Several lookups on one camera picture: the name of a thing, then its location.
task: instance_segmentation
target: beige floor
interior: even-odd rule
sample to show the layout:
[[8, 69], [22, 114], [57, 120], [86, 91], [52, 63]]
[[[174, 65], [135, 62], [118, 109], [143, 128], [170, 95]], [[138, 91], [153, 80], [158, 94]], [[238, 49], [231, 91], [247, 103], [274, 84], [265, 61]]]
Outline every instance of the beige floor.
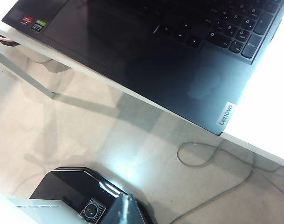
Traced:
[[[191, 169], [176, 158], [186, 141], [217, 146], [221, 139], [104, 83], [51, 61], [34, 63], [0, 46], [31, 76], [57, 92], [42, 95], [0, 66], [0, 192], [27, 198], [44, 174], [59, 166], [87, 166], [134, 193], [159, 224], [241, 182], [249, 167], [220, 152], [209, 166]], [[252, 153], [224, 146], [243, 159]], [[199, 163], [211, 149], [187, 147]], [[277, 166], [258, 157], [265, 168]], [[284, 190], [284, 169], [266, 174]], [[284, 224], [284, 196], [255, 174], [238, 190], [186, 216], [179, 224]]]

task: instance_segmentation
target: black device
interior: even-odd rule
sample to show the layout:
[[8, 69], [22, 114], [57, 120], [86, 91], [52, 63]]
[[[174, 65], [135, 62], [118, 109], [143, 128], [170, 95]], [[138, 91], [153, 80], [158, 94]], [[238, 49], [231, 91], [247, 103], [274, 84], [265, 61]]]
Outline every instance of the black device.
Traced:
[[3, 22], [221, 134], [284, 0], [19, 0]]
[[124, 212], [130, 213], [126, 217], [129, 224], [153, 224], [154, 220], [141, 201], [86, 167], [48, 172], [30, 198], [62, 200], [91, 224], [115, 223], [124, 218], [119, 215]]

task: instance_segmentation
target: black laptop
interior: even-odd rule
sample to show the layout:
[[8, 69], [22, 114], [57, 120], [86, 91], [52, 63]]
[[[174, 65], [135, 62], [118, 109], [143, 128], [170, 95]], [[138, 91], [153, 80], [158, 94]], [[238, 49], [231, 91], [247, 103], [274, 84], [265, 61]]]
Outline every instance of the black laptop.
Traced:
[[221, 134], [284, 0], [19, 0], [3, 22]]

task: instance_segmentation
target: gray cable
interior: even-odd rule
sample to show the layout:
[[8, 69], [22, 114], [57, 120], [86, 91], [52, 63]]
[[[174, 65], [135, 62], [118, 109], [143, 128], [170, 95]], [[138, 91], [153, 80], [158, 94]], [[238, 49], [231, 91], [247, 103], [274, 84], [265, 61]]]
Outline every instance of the gray cable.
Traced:
[[[284, 195], [284, 192], [276, 185], [274, 184], [269, 178], [267, 178], [266, 176], [264, 176], [262, 173], [260, 173], [259, 171], [257, 171], [257, 169], [260, 169], [260, 170], [263, 170], [265, 172], [268, 172], [268, 173], [275, 173], [277, 172], [279, 169], [281, 168], [284, 168], [283, 166], [279, 166], [273, 170], [268, 170], [268, 169], [264, 169], [262, 167], [259, 167], [259, 166], [256, 166], [256, 160], [255, 160], [255, 153], [253, 153], [253, 162], [250, 163], [250, 162], [247, 162], [245, 160], [242, 160], [240, 158], [238, 158], [237, 156], [233, 155], [232, 153], [222, 149], [222, 146], [223, 144], [226, 142], [226, 140], [223, 140], [218, 147], [215, 147], [215, 146], [212, 146], [212, 145], [208, 145], [208, 144], [202, 144], [202, 143], [196, 143], [196, 142], [186, 142], [186, 143], [183, 143], [181, 146], [179, 146], [178, 150], [177, 150], [177, 159], [179, 160], [179, 162], [185, 166], [188, 166], [188, 167], [192, 167], [192, 168], [202, 168], [202, 167], [205, 167], [207, 165], [209, 165], [211, 163], [211, 161], [215, 158], [215, 155], [217, 152], [219, 152], [220, 150], [228, 153], [229, 155], [233, 156], [234, 158], [238, 159], [239, 161], [241, 161], [242, 163], [246, 164], [246, 165], [250, 165], [251, 166], [251, 171], [249, 173], [249, 175], [239, 184], [221, 192], [220, 194], [210, 198], [209, 200], [201, 203], [200, 205], [188, 210], [187, 212], [183, 213], [182, 215], [178, 216], [177, 218], [175, 218], [172, 222], [170, 222], [170, 224], [173, 224], [175, 222], [177, 222], [179, 219], [183, 218], [184, 216], [186, 215], [189, 215], [193, 212], [195, 212], [196, 210], [198, 209], [201, 209], [203, 208], [204, 206], [210, 204], [211, 202], [217, 200], [218, 198], [238, 189], [239, 187], [241, 187], [242, 185], [244, 185], [250, 178], [251, 176], [253, 175], [253, 172], [256, 172], [258, 173], [259, 175], [263, 176], [266, 180], [268, 180], [273, 186], [275, 186], [283, 195]], [[212, 155], [209, 157], [209, 159], [207, 161], [205, 161], [204, 163], [202, 164], [199, 164], [199, 165], [192, 165], [192, 164], [188, 164], [188, 163], [185, 163], [179, 156], [179, 151], [183, 148], [183, 146], [187, 145], [187, 144], [192, 144], [192, 145], [196, 145], [196, 146], [207, 146], [207, 147], [210, 147], [210, 148], [214, 148], [214, 152], [212, 153]]]

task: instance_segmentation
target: desk leg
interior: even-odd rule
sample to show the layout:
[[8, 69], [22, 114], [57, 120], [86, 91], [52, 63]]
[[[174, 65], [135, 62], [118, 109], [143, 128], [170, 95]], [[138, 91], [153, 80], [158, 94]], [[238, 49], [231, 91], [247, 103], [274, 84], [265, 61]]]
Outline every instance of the desk leg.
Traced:
[[45, 88], [43, 85], [41, 85], [39, 82], [37, 82], [35, 79], [33, 79], [28, 73], [23, 71], [20, 67], [16, 66], [13, 62], [11, 62], [8, 58], [6, 58], [4, 55], [0, 53], [0, 63], [6, 67], [7, 70], [9, 70], [11, 73], [13, 73], [16, 76], [21, 77], [23, 80], [25, 80], [27, 83], [34, 86], [36, 89], [38, 89], [43, 94], [47, 95], [50, 98], [53, 98], [54, 93]]

